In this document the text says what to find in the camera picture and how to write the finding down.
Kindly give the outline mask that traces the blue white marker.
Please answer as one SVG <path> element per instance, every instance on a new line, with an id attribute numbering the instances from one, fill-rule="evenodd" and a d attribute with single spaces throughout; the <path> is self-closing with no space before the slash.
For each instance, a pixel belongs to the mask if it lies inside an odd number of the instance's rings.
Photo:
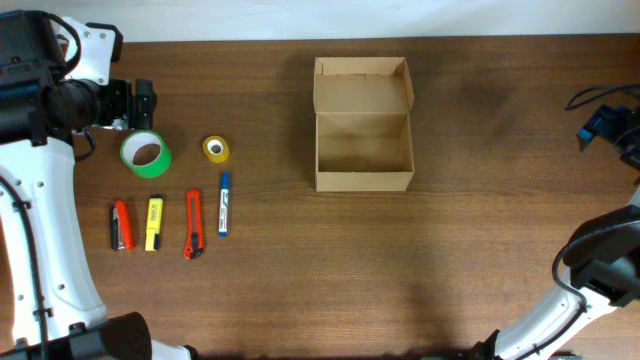
<path id="1" fill-rule="evenodd" d="M 218 233 L 221 237 L 226 237 L 228 234 L 230 187 L 231 187 L 231 174 L 228 172 L 223 172 L 221 174 L 220 205 L 219 205 L 219 219 L 218 219 Z"/>

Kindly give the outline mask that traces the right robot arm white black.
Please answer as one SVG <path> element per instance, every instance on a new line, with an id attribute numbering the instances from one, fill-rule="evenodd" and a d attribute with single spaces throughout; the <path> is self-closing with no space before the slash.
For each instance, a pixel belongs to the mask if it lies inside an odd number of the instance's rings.
<path id="1" fill-rule="evenodd" d="M 574 104 L 593 91 L 601 92 Z M 639 84 L 596 86 L 578 92 L 564 110 L 618 92 L 639 101 Z M 597 137 L 612 144 L 620 160 L 639 172 L 639 105 L 600 106 L 577 133 L 580 151 Z M 554 287 L 529 313 L 457 358 L 578 359 L 557 352 L 594 320 L 639 301 L 639 178 L 635 186 L 624 207 L 576 229 L 552 263 Z"/>

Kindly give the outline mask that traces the orange utility knife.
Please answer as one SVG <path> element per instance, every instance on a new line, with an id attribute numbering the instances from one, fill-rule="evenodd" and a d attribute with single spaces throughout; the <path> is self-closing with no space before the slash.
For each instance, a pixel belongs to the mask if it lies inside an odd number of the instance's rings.
<path id="1" fill-rule="evenodd" d="M 196 189 L 186 193 L 187 217 L 188 217 L 188 239 L 184 249 L 184 256 L 187 260 L 193 260 L 204 252 L 204 233 L 202 226 L 201 195 Z"/>

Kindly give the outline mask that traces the green tape roll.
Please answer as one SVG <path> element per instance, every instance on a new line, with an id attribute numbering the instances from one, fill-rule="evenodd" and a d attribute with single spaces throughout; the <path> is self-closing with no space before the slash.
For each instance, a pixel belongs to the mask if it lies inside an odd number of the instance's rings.
<path id="1" fill-rule="evenodd" d="M 136 153 L 147 145 L 157 145 L 156 157 L 144 165 L 136 165 Z M 122 162 L 137 176 L 145 179 L 156 178 L 164 174 L 172 162 L 172 153 L 163 138 L 150 130 L 136 131 L 125 138 L 120 148 Z"/>

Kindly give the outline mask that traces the small yellow tape roll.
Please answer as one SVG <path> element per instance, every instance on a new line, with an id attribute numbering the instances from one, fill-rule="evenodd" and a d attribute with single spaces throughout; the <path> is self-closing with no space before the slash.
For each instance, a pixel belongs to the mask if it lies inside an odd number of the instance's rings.
<path id="1" fill-rule="evenodd" d="M 203 152 L 212 163 L 224 163 L 230 156 L 226 140 L 220 136 L 209 136 L 203 142 Z"/>

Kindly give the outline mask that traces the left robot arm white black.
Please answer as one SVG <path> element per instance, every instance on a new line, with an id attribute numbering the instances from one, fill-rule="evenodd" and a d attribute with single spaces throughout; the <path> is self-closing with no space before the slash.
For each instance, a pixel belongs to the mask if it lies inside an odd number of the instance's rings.
<path id="1" fill-rule="evenodd" d="M 14 296 L 8 359 L 194 359 L 154 340 L 141 314 L 109 318 L 74 200 L 75 135 L 149 130 L 148 80 L 114 80 L 123 37 L 110 24 L 40 10 L 1 16 L 1 228 Z"/>

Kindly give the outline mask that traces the brown cardboard box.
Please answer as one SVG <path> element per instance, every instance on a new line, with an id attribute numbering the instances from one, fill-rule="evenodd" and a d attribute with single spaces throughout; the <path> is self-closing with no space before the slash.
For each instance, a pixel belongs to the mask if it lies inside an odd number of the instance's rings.
<path id="1" fill-rule="evenodd" d="M 315 190 L 403 192 L 415 174 L 404 57 L 318 57 Z"/>

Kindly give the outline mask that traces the yellow highlighter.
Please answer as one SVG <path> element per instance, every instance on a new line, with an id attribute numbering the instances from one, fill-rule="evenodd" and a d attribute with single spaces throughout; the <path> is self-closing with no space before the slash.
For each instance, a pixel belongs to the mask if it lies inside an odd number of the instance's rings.
<path id="1" fill-rule="evenodd" d="M 145 250 L 155 252 L 159 248 L 164 200 L 161 195 L 152 195 L 148 201 L 145 232 Z"/>

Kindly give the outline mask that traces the orange black stapler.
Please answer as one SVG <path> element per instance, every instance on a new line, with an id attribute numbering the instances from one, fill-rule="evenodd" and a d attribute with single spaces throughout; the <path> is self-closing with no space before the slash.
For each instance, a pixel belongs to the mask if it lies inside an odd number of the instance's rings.
<path id="1" fill-rule="evenodd" d="M 110 245 L 113 251 L 132 250 L 135 240 L 126 203 L 117 200 L 109 210 Z"/>

